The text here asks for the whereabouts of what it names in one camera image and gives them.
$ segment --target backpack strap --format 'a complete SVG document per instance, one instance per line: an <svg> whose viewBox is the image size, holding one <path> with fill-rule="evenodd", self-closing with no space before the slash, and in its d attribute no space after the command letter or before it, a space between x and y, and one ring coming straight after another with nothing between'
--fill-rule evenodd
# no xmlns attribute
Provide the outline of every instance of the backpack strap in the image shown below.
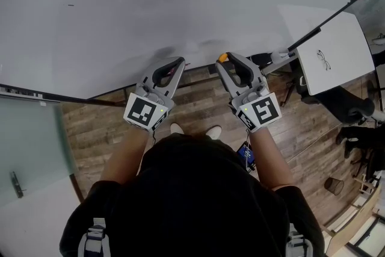
<svg viewBox="0 0 385 257"><path fill-rule="evenodd" d="M111 257L105 219L95 217L93 221L94 225L80 240L78 257Z"/></svg>

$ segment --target white shoe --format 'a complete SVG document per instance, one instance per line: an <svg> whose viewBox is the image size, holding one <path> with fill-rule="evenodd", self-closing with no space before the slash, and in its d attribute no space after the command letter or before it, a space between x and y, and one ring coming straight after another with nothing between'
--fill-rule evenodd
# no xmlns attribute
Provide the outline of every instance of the white shoe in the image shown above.
<svg viewBox="0 0 385 257"><path fill-rule="evenodd" d="M210 130L206 132L206 135L210 137L213 140L216 140L219 138L219 136L222 133L222 128L219 125L214 126Z"/></svg>
<svg viewBox="0 0 385 257"><path fill-rule="evenodd" d="M173 134L173 133L184 134L182 128L179 125L177 125L176 123L171 124L170 131L171 131L171 134Z"/></svg>

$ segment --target forearm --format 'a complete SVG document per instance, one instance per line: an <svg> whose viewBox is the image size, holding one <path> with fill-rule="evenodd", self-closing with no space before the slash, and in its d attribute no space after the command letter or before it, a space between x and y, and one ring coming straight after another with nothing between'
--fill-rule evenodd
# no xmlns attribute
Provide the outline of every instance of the forearm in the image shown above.
<svg viewBox="0 0 385 257"><path fill-rule="evenodd" d="M250 133L259 180L270 189L293 185L292 173L267 128Z"/></svg>
<svg viewBox="0 0 385 257"><path fill-rule="evenodd" d="M133 180L138 173L148 137L147 131L131 126L105 164L100 180L116 181L120 184Z"/></svg>

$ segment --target black t-shirt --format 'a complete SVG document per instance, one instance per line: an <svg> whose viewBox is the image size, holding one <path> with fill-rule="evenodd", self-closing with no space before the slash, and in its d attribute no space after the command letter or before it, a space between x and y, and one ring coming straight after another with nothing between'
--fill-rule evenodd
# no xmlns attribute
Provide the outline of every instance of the black t-shirt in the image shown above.
<svg viewBox="0 0 385 257"><path fill-rule="evenodd" d="M312 242L314 256L324 256L321 230L300 189L265 188L220 141L165 138L145 154L132 182L95 183L69 218L63 256L77 256L94 217L106 220L112 257L285 256L289 222Z"/></svg>

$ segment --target wooden floor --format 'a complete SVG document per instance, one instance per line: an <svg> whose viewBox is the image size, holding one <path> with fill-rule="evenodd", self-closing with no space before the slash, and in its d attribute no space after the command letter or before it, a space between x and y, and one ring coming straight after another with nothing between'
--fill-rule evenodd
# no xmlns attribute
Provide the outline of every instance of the wooden floor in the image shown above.
<svg viewBox="0 0 385 257"><path fill-rule="evenodd" d="M190 71L184 83L212 77L207 69ZM344 85L358 97L366 97L367 76ZM269 75L271 91L278 101L286 94L289 77ZM123 91L108 94L103 99L121 101ZM156 130L156 140L170 134L170 124L181 125L186 134L205 132L220 125L220 139L237 150L246 139L244 125L227 107L229 95L219 79L190 85L177 90L176 107ZM78 172L76 178L83 195L100 176L105 161L112 154L129 125L122 119L124 108L63 103L63 117ZM293 93L282 108L282 118L268 126L285 160L289 163L297 185L302 189L320 223L331 220L358 194L359 185L352 179L357 166L343 158L343 145L334 139L341 124L322 105L306 105ZM147 148L152 145L149 139ZM343 191L334 196L323 187L328 177L345 181Z"/></svg>

